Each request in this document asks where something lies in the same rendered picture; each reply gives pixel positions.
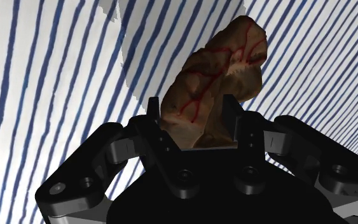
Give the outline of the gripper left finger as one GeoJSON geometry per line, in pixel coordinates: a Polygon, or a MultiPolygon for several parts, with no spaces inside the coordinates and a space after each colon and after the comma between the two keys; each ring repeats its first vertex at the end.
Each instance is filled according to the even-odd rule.
{"type": "Polygon", "coordinates": [[[146,175],[160,175],[160,183],[151,183],[153,190],[164,186],[178,199],[196,196],[196,172],[159,124],[157,97],[149,98],[146,114],[132,117],[126,127],[102,124],[37,189],[35,199],[45,223],[107,224],[112,202],[105,192],[131,158],[140,159],[146,175]]]}

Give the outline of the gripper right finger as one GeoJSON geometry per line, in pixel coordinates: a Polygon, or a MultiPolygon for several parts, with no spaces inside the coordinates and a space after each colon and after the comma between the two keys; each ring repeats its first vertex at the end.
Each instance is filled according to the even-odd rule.
{"type": "Polygon", "coordinates": [[[244,110],[233,95],[223,97],[223,123],[241,154],[237,188],[249,194],[266,188],[265,157],[316,187],[342,218],[358,218],[358,154],[301,120],[280,115],[269,121],[244,110]]]}

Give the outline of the brown lumpy object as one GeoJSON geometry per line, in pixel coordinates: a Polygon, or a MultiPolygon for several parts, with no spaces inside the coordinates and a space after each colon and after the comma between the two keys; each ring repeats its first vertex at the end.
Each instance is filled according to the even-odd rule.
{"type": "Polygon", "coordinates": [[[180,149],[234,146],[223,126],[223,96],[257,96],[268,55],[266,32],[241,15],[192,53],[163,97],[160,127],[180,149]]]}

